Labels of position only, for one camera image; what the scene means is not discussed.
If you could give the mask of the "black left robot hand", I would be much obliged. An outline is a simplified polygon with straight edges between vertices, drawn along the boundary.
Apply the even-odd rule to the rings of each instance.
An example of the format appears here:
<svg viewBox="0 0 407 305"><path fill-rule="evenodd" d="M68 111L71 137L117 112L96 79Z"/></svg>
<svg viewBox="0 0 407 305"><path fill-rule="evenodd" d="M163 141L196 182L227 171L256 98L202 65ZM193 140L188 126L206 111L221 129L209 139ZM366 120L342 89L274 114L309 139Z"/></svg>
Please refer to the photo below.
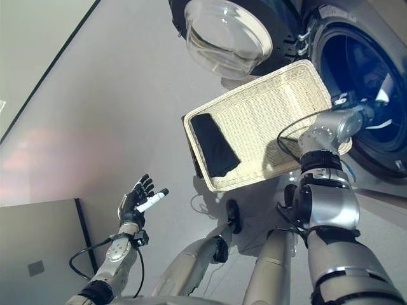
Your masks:
<svg viewBox="0 0 407 305"><path fill-rule="evenodd" d="M132 190L123 196L118 207L120 225L134 223L143 228L145 225L144 213L147 209L157 204L166 195L167 188L154 192L153 179L148 174L143 175L134 185Z"/></svg>

